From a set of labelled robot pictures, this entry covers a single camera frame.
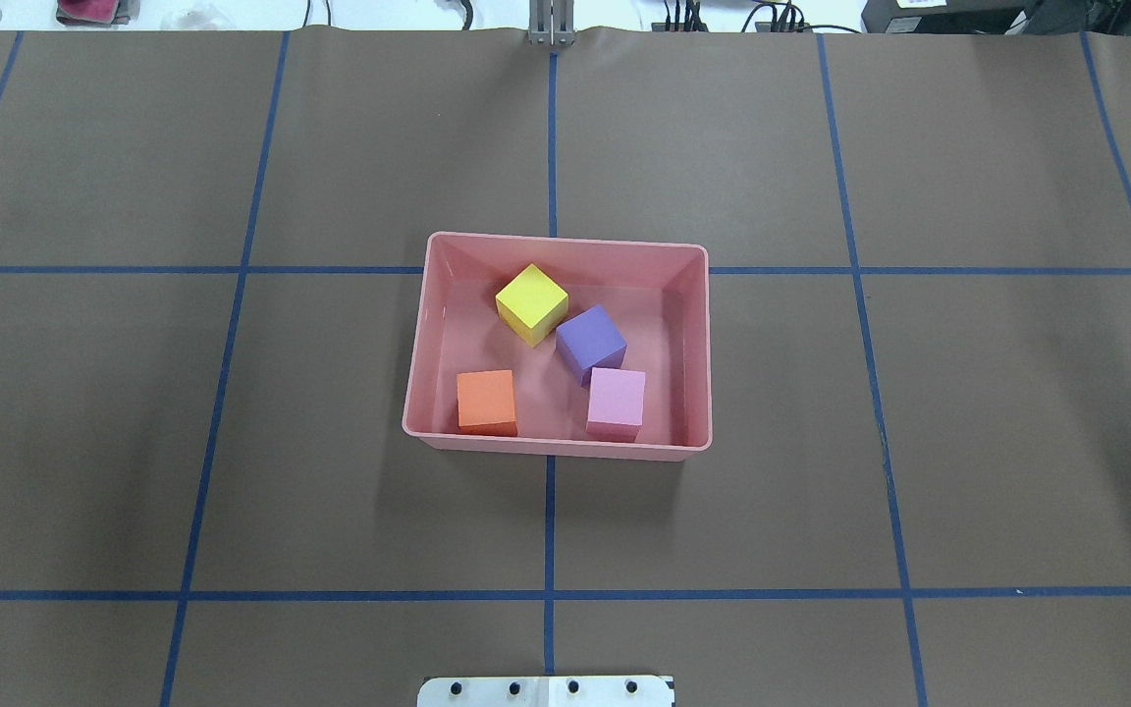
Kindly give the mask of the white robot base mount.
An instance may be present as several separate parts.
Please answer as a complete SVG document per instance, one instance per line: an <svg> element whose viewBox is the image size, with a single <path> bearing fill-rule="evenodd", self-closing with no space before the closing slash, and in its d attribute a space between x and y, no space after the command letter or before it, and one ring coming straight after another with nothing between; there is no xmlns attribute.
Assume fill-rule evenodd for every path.
<svg viewBox="0 0 1131 707"><path fill-rule="evenodd" d="M417 706L674 706L672 676L440 676Z"/></svg>

